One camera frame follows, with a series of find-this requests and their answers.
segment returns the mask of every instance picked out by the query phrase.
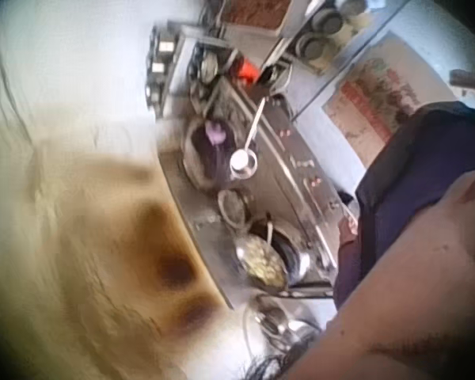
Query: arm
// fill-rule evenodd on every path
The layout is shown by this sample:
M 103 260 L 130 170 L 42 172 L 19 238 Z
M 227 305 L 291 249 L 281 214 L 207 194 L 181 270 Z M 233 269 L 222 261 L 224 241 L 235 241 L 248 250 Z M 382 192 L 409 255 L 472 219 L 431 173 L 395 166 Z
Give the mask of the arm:
M 289 379 L 383 378 L 404 369 L 395 353 L 433 336 L 475 336 L 475 172 L 405 230 Z

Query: sleeve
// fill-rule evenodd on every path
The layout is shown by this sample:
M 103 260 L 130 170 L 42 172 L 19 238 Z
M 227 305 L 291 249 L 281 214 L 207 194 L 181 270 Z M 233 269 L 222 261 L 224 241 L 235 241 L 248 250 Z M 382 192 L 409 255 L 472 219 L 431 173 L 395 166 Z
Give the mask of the sleeve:
M 338 276 L 334 283 L 334 303 L 339 309 L 359 284 L 361 272 L 359 237 L 342 245 L 338 251 Z

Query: hand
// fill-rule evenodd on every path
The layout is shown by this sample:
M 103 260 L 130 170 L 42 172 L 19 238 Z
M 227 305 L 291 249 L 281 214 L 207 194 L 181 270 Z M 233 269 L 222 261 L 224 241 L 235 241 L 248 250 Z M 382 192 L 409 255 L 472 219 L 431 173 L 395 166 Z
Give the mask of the hand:
M 338 223 L 340 230 L 340 246 L 354 241 L 357 238 L 357 222 L 345 215 Z

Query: spoon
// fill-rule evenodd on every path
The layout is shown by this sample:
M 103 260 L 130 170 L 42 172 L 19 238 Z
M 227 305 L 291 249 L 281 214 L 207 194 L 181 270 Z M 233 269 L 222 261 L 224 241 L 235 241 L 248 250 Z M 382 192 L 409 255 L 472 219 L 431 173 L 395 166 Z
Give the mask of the spoon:
M 268 245 L 271 246 L 272 242 L 272 231 L 273 231 L 273 225 L 272 225 L 272 220 L 271 220 L 271 215 L 268 213 Z
M 252 126 L 245 142 L 245 147 L 243 149 L 236 150 L 234 153 L 232 153 L 232 156 L 230 156 L 230 171 L 233 177 L 239 180 L 247 180 L 251 178 L 257 171 L 257 156 L 252 150 L 249 149 L 249 147 L 257 134 L 257 128 L 259 126 L 262 112 L 264 111 L 266 100 L 267 98 L 263 97 L 260 101 L 259 108 L 256 111 Z

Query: hair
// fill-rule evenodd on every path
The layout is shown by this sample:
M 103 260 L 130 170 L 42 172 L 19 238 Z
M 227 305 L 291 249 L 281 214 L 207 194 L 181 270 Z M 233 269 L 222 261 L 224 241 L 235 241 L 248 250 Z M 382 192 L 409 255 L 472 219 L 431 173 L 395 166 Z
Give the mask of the hair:
M 308 336 L 298 342 L 289 352 L 282 355 L 270 355 L 255 360 L 242 380 L 277 380 L 281 379 L 310 348 L 317 335 Z

